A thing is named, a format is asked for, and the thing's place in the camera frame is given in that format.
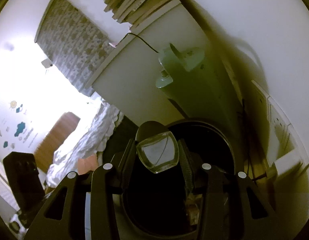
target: patterned fabric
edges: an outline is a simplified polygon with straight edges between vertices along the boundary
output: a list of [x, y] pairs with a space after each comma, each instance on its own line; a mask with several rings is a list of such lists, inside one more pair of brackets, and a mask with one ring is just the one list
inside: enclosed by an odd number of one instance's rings
[[39, 26], [36, 42], [47, 57], [86, 96], [84, 86], [113, 50], [109, 39], [67, 0], [53, 0]]

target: pink object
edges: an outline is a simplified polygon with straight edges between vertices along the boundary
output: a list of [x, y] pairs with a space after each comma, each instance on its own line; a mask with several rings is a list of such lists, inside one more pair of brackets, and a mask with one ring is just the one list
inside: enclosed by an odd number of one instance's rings
[[86, 174], [89, 171], [95, 171], [99, 167], [96, 154], [85, 159], [78, 159], [78, 174]]

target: silver rivet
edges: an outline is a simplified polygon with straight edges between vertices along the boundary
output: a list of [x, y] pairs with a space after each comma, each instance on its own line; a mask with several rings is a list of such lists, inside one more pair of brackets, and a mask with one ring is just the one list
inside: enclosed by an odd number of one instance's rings
[[75, 176], [76, 176], [76, 173], [74, 171], [69, 172], [67, 175], [69, 179], [73, 179]]
[[109, 169], [112, 168], [112, 164], [111, 164], [111, 163], [106, 163], [105, 165], [103, 165], [103, 168], [104, 168], [105, 170], [109, 170]]
[[211, 169], [211, 165], [209, 163], [204, 163], [204, 164], [202, 164], [202, 168], [204, 170], [210, 170]]
[[247, 174], [244, 173], [243, 171], [239, 171], [239, 172], [238, 172], [238, 176], [239, 176], [240, 178], [244, 179], [245, 177], [247, 177]]

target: round black bin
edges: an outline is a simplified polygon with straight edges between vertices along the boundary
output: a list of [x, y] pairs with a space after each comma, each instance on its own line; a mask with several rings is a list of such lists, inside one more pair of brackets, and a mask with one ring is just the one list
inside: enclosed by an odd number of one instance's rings
[[[216, 128], [202, 121], [178, 122], [168, 128], [176, 140], [184, 139], [189, 151], [198, 153], [204, 162], [234, 173], [230, 147]], [[196, 230], [187, 221], [185, 198], [180, 164], [153, 174], [136, 158], [122, 204], [137, 231], [164, 239]]]

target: glass object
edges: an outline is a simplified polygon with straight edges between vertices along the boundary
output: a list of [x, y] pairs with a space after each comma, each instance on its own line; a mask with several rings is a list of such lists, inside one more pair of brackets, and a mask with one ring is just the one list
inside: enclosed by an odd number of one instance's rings
[[170, 169], [179, 161], [178, 144], [170, 131], [141, 141], [136, 149], [143, 165], [153, 173]]

